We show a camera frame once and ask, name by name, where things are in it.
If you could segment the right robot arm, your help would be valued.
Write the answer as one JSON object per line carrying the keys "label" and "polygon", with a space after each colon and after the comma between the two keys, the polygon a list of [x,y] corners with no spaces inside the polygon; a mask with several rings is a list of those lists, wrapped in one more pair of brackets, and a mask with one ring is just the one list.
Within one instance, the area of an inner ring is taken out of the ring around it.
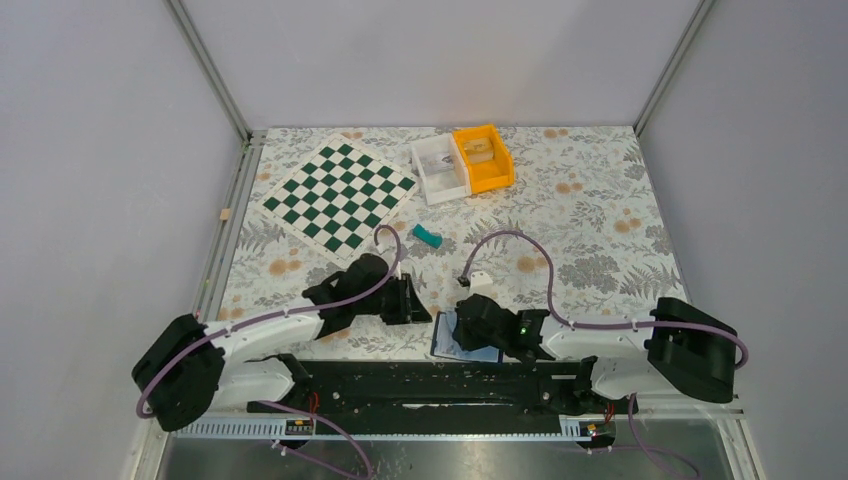
{"label": "right robot arm", "polygon": [[493,347],[525,364],[577,362],[575,402],[597,412],[632,393],[677,391],[726,404],[747,358],[738,333],[694,306],[662,297],[635,318],[571,316],[545,309],[512,312],[473,294],[457,303],[453,338],[465,351]]}

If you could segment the navy blue card holder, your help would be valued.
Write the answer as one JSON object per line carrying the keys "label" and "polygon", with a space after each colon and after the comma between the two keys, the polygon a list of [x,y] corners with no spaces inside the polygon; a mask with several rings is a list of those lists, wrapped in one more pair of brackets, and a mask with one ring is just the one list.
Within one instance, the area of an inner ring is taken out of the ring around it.
{"label": "navy blue card holder", "polygon": [[430,355],[437,359],[459,362],[501,363],[503,354],[494,347],[484,347],[474,351],[463,350],[453,338],[458,325],[454,311],[439,312],[435,320]]}

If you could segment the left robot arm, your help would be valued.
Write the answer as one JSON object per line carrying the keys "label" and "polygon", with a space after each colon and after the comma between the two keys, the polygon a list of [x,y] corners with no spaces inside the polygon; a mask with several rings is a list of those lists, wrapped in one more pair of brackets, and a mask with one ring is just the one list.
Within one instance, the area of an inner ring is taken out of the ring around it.
{"label": "left robot arm", "polygon": [[429,323],[408,273],[363,254],[347,269],[304,290],[290,309],[241,322],[200,323],[192,314],[170,322],[131,371],[141,392],[137,413],[168,432],[208,411],[276,401],[296,411],[309,401],[303,373],[275,351],[328,337],[359,316],[388,325]]}

